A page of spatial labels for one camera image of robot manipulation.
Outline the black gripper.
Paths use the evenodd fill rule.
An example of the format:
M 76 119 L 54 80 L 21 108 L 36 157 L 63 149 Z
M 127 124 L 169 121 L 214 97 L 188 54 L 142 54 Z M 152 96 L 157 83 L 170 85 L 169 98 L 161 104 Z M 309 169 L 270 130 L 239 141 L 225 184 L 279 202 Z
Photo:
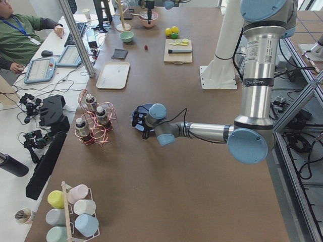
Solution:
M 142 131 L 142 138 L 148 139 L 151 127 L 146 123 L 148 108 L 146 106 L 138 106 L 132 113 L 132 127 Z
M 143 14 L 140 14 L 140 17 L 142 19 L 145 19 L 148 23 L 151 23 L 151 20 L 152 20 L 152 10 L 154 9 L 154 1 L 142 1 L 142 0 L 139 0 L 138 1 L 138 5 L 142 9 L 147 9 L 146 12 L 144 12 Z

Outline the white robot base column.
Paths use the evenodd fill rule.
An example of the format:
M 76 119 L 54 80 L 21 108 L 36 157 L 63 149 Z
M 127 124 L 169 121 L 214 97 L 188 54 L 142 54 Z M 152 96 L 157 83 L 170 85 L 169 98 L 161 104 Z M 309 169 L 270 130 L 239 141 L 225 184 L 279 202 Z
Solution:
M 213 60 L 200 66 L 202 89 L 237 89 L 233 60 L 242 28 L 240 1 L 228 1 Z

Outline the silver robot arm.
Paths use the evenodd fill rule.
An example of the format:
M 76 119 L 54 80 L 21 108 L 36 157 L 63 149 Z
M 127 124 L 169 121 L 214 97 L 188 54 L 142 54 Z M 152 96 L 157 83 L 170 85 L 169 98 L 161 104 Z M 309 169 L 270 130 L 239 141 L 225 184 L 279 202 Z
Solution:
M 172 123 L 166 107 L 156 103 L 146 112 L 134 110 L 132 126 L 142 127 L 143 138 L 154 131 L 164 146 L 177 137 L 197 138 L 211 143 L 226 143 L 231 155 L 246 164 L 267 157 L 275 144 L 270 102 L 278 43 L 294 34 L 296 1 L 242 1 L 239 16 L 247 39 L 240 114 L 233 125 Z

